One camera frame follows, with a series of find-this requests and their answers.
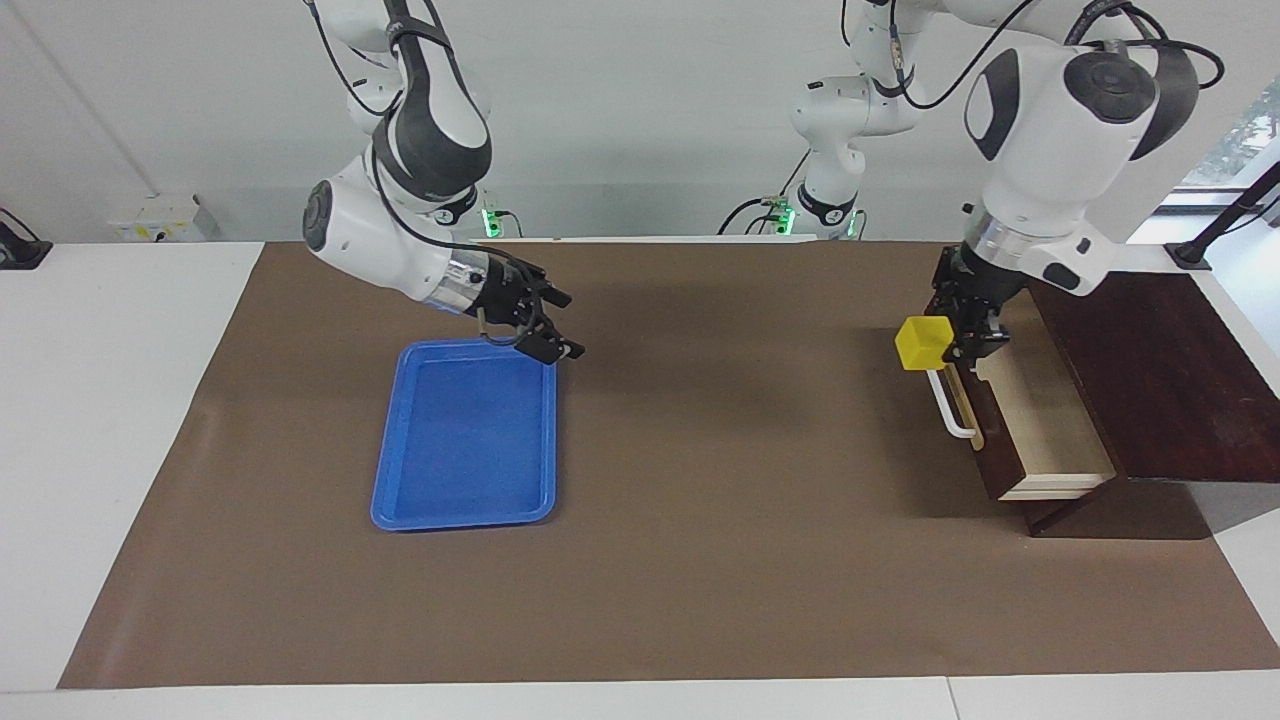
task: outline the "window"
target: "window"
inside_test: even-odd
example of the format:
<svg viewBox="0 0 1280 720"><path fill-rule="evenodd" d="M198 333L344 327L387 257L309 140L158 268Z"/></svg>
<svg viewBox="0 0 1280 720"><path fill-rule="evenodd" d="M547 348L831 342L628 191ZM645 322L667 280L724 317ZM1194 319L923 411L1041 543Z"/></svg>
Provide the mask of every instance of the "window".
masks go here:
<svg viewBox="0 0 1280 720"><path fill-rule="evenodd" d="M1280 77L1274 79L1235 126L1187 176L1180 188L1244 188L1275 159L1263 152L1280 135Z"/></svg>

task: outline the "wall socket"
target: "wall socket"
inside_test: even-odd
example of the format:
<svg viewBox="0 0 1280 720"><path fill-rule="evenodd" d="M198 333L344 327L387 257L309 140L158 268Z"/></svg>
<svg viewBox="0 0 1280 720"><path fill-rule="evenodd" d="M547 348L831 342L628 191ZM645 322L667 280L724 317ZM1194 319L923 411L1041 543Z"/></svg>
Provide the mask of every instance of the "wall socket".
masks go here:
<svg viewBox="0 0 1280 720"><path fill-rule="evenodd" d="M205 242L218 224L193 196L157 195L113 213L109 224L122 242Z"/></svg>

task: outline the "white table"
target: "white table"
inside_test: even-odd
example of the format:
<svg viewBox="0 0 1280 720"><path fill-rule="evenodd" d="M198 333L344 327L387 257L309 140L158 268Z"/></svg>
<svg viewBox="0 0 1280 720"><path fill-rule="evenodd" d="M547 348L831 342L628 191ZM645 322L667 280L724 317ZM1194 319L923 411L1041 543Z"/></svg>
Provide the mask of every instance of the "white table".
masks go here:
<svg viewBox="0 0 1280 720"><path fill-rule="evenodd" d="M1280 707L1280 671L55 692L260 250L64 245L35 273L0 273L0 717L968 720L1021 717L1030 697L1038 720L1265 717ZM1171 269L1149 246L1126 247L1121 266ZM1222 287L1197 282L1280 388L1280 361ZM1280 514L1219 542L1280 632Z"/></svg>

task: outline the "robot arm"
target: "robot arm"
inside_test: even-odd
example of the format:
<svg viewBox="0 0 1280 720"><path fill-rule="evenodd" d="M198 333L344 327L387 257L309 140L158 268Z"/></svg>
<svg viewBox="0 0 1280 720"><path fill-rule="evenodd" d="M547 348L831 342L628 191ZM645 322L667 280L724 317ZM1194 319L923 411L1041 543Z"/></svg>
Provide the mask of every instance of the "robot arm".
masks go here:
<svg viewBox="0 0 1280 720"><path fill-rule="evenodd" d="M581 356L582 346L564 338L544 311L544 302L564 307L572 299L543 269L454 238L442 225L476 202L475 186L489 172L493 150L485 113L467 88L434 3L307 4L352 49L389 54L399 74L398 83L384 76L352 90L360 97L352 114L357 124L372 126L372 137L312 191L303 217L311 251L369 283L476 316L486 338L486 323L515 327L515 338L492 342L543 363ZM369 101L388 95L385 105Z"/></svg>
<svg viewBox="0 0 1280 720"><path fill-rule="evenodd" d="M948 13L970 24L1007 27L1060 44L1140 40L1142 28L1114 8L1120 4L1094 0L1085 6L1100 8L1093 17L1082 14L1080 6L1071 3L864 0L859 17L850 24L850 53L859 74L810 83L791 114L792 124L812 150L808 172L788 197L797 213L796 232L842 237L865 172L863 154L854 145L856 140L908 132L919 122L922 109L934 105L920 108L914 101L923 95L915 79L916 49L934 14ZM1179 53L1161 51L1161 63L1169 68L1178 63ZM908 97L908 91L914 97ZM1160 122L1155 126L1167 135L1151 137L1147 151L1176 132L1189 114L1185 97L1178 102L1162 100L1157 110Z"/></svg>
<svg viewBox="0 0 1280 720"><path fill-rule="evenodd" d="M1075 295L1102 282L1115 246L1084 213L1129 160L1181 128L1199 83L1185 50L1152 40L1151 27L1162 28L1124 0L1092 0L1083 10L1041 0L865 0L851 28L861 73L812 85L792 115L814 158L792 195L797 229L840 236L864 167L854 140L911 129L920 110L940 102L915 100L914 56L941 12L1060 44L1000 54L965 108L993 172L964 243L938 265L928 311L955 328L947 360L972 361L1009 341L1000 309L1028 278ZM854 172L844 169L850 158Z"/></svg>

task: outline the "blue tray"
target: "blue tray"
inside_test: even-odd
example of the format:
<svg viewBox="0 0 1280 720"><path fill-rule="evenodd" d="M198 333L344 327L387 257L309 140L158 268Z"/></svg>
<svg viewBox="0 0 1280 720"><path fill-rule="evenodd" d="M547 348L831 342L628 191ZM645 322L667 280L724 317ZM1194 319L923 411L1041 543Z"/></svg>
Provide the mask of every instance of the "blue tray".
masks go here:
<svg viewBox="0 0 1280 720"><path fill-rule="evenodd" d="M384 530L536 523L556 505L556 368L483 340L396 370L370 515Z"/></svg>

